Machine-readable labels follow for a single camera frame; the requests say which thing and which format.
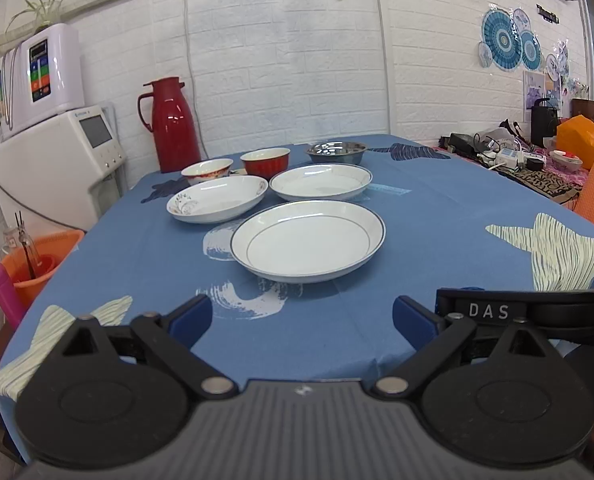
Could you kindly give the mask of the white floral plate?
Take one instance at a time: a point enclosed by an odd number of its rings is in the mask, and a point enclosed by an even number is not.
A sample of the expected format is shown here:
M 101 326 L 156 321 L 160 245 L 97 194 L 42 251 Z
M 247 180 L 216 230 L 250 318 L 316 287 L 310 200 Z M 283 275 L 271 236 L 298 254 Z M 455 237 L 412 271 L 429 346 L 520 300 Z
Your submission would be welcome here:
M 222 223 L 256 207 L 268 191 L 268 182 L 255 176 L 231 176 L 201 182 L 172 196 L 167 211 L 190 224 Z

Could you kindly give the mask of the large white silver-rimmed plate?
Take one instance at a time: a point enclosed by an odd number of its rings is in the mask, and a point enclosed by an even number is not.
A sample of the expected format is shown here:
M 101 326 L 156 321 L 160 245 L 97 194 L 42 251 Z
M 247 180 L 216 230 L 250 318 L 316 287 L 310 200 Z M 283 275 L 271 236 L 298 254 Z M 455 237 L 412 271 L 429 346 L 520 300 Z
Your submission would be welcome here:
M 384 220 L 370 209 L 338 200 L 302 200 L 248 218 L 234 231 L 230 252 L 259 278 L 314 284 L 358 270 L 385 238 Z

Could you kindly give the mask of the white bowl red pattern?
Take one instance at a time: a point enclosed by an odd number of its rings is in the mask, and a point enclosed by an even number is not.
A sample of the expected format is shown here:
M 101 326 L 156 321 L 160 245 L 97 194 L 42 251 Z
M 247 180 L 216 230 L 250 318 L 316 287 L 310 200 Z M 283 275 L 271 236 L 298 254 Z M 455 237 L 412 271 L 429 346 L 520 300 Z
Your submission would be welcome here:
M 227 157 L 203 160 L 184 168 L 181 176 L 189 185 L 196 185 L 228 176 L 233 164 L 234 160 Z

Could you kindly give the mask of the white plate silver rim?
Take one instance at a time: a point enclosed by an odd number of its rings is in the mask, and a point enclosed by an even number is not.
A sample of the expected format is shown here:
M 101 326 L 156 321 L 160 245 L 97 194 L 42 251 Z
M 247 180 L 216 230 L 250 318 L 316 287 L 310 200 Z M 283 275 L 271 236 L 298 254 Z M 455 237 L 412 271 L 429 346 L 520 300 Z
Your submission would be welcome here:
M 270 188 L 289 202 L 350 200 L 372 181 L 372 172 L 361 166 L 318 164 L 283 171 L 271 179 Z

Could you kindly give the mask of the stainless steel bowl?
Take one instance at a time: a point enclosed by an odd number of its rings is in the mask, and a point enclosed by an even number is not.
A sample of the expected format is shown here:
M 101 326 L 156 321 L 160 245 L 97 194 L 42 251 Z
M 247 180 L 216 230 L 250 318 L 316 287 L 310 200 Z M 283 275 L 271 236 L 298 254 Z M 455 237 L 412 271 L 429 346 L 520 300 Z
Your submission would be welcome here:
M 359 165 L 367 145 L 355 141 L 326 141 L 312 144 L 306 153 L 315 164 Z

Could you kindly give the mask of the patterned black beige cloth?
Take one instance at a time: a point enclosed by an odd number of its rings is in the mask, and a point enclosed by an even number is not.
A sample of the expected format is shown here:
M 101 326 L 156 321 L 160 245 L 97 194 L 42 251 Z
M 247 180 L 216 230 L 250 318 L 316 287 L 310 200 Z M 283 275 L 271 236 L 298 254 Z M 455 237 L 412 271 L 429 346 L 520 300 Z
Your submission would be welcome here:
M 547 197 L 559 205 L 575 203 L 578 200 L 582 187 L 576 183 L 568 182 L 557 174 L 544 170 L 496 168 L 498 174 L 506 177 L 529 190 Z

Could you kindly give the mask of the blue patterned tablecloth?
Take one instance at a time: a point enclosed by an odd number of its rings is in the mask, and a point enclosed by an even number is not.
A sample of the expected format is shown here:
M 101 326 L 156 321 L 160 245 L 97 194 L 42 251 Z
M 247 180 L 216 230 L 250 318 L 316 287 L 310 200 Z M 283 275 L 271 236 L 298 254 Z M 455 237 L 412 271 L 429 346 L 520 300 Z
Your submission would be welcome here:
M 412 353 L 391 307 L 433 307 L 439 288 L 594 288 L 594 225 L 528 188 L 454 157 L 396 160 L 391 136 L 368 136 L 373 181 L 357 203 L 385 222 L 376 255 L 320 284 L 258 278 L 230 252 L 236 223 L 177 221 L 179 174 L 140 179 L 88 231 L 34 300 L 0 363 L 0 411 L 14 409 L 35 364 L 72 321 L 126 324 L 198 294 L 213 320 L 194 352 L 239 385 L 251 379 L 374 382 Z

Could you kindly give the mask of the pink bottle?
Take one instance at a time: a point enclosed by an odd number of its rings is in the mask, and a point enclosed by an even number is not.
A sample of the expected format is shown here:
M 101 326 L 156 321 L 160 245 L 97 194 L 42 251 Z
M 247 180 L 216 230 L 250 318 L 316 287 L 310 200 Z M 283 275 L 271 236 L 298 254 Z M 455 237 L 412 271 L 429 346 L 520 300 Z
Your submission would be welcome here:
M 6 269 L 0 263 L 0 308 L 3 311 L 6 321 L 12 328 L 17 328 L 24 318 L 26 309 L 21 303 L 14 284 Z

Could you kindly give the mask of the orange plastic basin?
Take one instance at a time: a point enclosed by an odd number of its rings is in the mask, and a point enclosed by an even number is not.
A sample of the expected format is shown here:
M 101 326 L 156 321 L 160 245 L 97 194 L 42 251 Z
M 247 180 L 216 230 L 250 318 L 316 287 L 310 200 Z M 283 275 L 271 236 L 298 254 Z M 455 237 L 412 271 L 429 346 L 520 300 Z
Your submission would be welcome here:
M 83 237 L 84 232 L 80 230 L 40 236 L 33 240 L 31 249 L 24 250 L 18 245 L 0 261 L 15 289 L 20 307 L 29 309 Z

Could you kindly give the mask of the white power strip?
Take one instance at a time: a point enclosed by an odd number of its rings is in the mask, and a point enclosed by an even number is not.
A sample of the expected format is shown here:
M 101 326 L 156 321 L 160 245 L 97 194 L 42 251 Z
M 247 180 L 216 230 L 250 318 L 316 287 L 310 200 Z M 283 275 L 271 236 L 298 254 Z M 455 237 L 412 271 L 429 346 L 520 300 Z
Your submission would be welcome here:
M 511 170 L 521 168 L 525 164 L 525 157 L 522 151 L 503 148 L 498 151 L 495 158 L 495 165 L 506 167 Z

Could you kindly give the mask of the white water dispenser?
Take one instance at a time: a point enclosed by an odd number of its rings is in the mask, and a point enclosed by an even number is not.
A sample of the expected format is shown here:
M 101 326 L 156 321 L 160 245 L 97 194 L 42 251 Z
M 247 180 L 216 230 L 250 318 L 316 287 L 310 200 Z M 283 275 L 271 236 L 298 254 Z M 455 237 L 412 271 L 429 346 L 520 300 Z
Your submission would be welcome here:
M 88 231 L 119 200 L 126 154 L 97 105 L 40 122 L 0 144 L 0 207 L 33 237 Z

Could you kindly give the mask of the black kettle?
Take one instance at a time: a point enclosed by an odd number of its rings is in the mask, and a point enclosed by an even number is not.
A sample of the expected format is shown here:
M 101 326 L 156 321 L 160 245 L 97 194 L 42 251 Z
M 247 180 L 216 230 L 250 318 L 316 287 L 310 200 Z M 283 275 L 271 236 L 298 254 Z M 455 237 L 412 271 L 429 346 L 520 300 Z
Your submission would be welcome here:
M 559 111 L 550 104 L 548 98 L 540 98 L 535 101 L 530 109 L 530 140 L 538 148 L 544 147 L 544 140 L 556 136 L 558 128 Z

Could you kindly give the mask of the red thermos jug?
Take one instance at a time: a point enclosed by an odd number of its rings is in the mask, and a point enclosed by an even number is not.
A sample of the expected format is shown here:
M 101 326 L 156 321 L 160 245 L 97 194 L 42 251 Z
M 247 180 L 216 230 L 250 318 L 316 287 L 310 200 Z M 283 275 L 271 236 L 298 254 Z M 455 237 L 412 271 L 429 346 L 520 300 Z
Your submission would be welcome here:
M 152 91 L 136 101 L 143 126 L 152 133 L 160 171 L 181 171 L 201 160 L 198 136 L 189 103 L 183 96 L 184 82 L 166 77 L 145 84 Z

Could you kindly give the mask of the blue paper fan decoration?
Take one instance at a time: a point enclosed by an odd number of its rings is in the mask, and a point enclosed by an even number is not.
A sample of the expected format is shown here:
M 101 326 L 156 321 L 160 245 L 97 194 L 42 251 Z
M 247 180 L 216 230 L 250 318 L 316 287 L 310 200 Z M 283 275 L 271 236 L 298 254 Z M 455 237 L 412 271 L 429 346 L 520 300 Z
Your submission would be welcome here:
M 515 70 L 522 62 L 523 45 L 511 15 L 495 6 L 489 9 L 482 23 L 482 38 L 491 60 L 501 70 Z

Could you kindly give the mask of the white water purifier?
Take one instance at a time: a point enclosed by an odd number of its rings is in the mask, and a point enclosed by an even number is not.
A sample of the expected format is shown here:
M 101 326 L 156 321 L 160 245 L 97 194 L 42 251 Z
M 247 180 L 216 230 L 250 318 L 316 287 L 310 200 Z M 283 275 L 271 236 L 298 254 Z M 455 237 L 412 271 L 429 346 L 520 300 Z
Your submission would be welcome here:
M 3 140 L 85 105 L 79 32 L 55 24 L 0 58 Z

